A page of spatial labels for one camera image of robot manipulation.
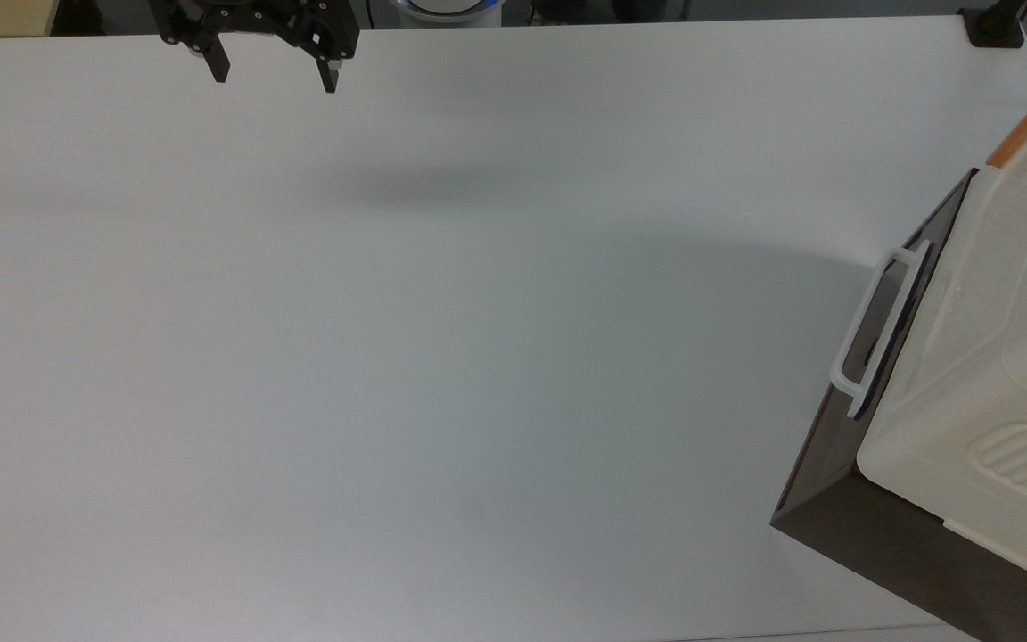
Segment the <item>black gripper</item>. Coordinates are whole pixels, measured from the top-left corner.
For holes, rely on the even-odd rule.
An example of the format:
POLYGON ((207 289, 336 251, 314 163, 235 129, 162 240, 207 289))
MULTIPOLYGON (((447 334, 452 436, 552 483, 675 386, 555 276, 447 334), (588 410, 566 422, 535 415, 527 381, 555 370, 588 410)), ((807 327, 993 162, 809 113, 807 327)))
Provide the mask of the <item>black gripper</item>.
POLYGON ((357 49, 360 27, 349 1, 150 1, 160 40, 202 56, 217 84, 225 84, 231 62, 224 33, 269 34, 310 54, 327 95, 334 95, 340 60, 357 49))

